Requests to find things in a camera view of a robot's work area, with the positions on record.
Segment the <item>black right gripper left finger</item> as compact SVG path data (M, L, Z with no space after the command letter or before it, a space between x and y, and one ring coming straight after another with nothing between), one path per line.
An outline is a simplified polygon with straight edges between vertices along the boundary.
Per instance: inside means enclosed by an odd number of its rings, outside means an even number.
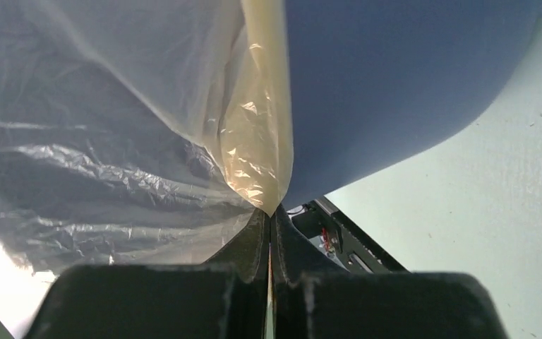
M256 211L206 262L84 265L50 287L28 338L263 338L270 218Z

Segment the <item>blue plastic trash bin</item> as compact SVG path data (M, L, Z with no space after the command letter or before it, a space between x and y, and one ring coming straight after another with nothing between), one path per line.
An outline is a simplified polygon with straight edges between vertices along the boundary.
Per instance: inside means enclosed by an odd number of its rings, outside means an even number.
M455 135L499 95L542 1L287 1L293 208Z

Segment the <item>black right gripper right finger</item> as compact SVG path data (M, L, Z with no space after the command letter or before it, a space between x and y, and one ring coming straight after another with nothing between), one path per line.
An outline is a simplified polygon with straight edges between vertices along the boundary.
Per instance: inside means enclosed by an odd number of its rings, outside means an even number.
M318 251L278 208L270 221L276 338L505 338L465 273L363 273Z

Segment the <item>translucent cream plastic trash bag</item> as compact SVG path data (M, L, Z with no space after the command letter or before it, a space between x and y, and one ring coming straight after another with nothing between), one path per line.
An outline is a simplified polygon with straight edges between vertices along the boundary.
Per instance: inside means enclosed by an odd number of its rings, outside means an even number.
M0 321L72 266L202 263L293 159L283 1L0 1Z

